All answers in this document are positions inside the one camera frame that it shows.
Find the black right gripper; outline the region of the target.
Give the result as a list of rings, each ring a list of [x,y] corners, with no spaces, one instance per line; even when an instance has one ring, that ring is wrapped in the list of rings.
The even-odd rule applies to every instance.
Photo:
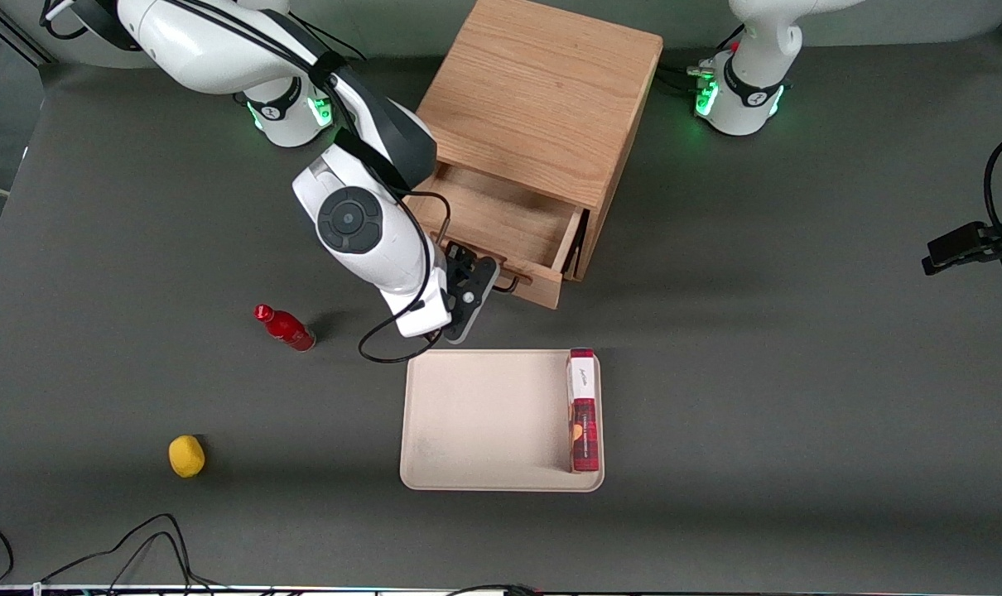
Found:
[[[456,241],[448,241],[445,245],[445,297],[450,324],[443,329],[443,333],[467,334],[475,312],[475,280],[493,276],[494,260],[480,257]]]

